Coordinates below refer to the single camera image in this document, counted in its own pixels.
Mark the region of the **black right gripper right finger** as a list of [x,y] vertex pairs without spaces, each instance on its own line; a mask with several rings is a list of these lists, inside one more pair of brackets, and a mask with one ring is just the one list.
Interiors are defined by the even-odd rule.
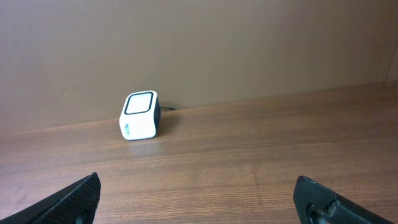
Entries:
[[303,175],[296,181],[293,199],[301,224],[392,224]]

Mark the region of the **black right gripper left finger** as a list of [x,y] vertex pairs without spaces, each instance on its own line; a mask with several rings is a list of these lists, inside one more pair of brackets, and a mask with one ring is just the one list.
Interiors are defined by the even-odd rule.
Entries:
[[92,224],[100,201],[96,172],[1,220],[1,224]]

